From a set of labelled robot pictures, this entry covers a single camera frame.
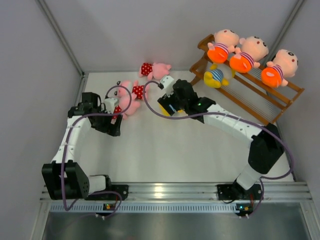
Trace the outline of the yellow doll blue striped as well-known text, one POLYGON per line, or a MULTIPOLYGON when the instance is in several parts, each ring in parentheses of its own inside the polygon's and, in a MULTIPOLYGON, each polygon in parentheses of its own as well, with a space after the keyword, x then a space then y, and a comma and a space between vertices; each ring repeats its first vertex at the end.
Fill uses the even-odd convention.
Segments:
POLYGON ((168 112, 162 105, 159 104, 159 109, 161 110, 161 113, 166 116, 166 117, 172 117, 174 114, 177 114, 177 113, 183 113, 184 111, 183 110, 178 110, 178 111, 170 111, 168 112))
POLYGON ((212 64, 204 73, 203 80, 208 87, 218 89, 228 86, 235 74, 236 72, 225 64, 212 64))

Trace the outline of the pink pig doll front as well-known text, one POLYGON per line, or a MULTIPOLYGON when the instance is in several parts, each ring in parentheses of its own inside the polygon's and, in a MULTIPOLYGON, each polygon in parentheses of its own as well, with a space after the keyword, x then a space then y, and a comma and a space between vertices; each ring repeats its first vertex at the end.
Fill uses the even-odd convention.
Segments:
POLYGON ((114 114, 122 112, 124 109, 128 107, 126 111, 124 111, 122 115, 122 119, 126 120, 128 116, 133 115, 137 109, 141 106, 141 103, 136 100, 137 96, 135 94, 131 95, 131 103, 130 103, 130 97, 128 95, 122 96, 119 99, 119 104, 114 109, 114 114))

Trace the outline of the yellow doll blue striped front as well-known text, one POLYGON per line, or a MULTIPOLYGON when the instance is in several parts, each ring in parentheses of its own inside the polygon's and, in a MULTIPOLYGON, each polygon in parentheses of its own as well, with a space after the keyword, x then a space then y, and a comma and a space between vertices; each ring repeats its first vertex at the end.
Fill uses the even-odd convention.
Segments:
POLYGON ((228 86, 235 74, 236 72, 225 64, 212 64, 204 73, 203 80, 208 87, 218 89, 228 86))

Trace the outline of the large boy doll orange shorts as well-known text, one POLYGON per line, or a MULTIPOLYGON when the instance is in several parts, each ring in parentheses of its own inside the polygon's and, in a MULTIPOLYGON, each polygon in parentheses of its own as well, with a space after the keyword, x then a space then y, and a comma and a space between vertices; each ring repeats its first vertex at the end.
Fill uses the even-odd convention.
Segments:
POLYGON ((230 29, 223 29, 214 33, 214 42, 208 42, 207 56, 216 64, 223 64, 230 53, 235 51, 240 37, 230 29))

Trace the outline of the boy doll orange shorts front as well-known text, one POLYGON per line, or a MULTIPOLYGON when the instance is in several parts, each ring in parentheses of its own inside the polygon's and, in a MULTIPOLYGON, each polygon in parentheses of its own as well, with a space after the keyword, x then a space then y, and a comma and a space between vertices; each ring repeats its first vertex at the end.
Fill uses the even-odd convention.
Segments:
POLYGON ((260 78, 263 84, 270 88, 285 87, 288 78, 292 78, 298 69, 297 56, 286 49, 280 49, 272 61, 266 63, 260 78))

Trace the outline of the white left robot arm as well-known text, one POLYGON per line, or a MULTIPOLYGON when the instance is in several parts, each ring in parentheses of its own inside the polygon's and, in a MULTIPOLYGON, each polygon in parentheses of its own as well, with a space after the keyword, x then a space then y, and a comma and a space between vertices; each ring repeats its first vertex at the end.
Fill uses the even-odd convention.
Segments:
POLYGON ((108 200, 114 187, 108 175, 89 175, 80 166, 85 138, 90 130, 118 137, 123 116, 116 111, 119 100, 104 100, 93 92, 84 92, 81 102, 69 109, 65 134, 50 163, 41 173, 52 200, 108 200))

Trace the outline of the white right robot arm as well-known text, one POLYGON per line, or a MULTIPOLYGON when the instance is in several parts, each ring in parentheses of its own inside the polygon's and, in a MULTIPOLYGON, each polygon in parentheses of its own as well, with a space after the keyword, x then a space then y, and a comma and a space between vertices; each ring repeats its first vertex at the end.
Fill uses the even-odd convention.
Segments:
POLYGON ((170 117, 184 111, 191 119, 219 128, 247 145, 247 165, 233 183, 217 187, 218 199, 227 203, 259 199, 262 188, 256 182, 271 170, 285 151, 278 128, 272 123, 266 126, 249 123, 214 100, 199 97, 187 80, 165 76, 158 87, 165 93, 157 101, 170 117))

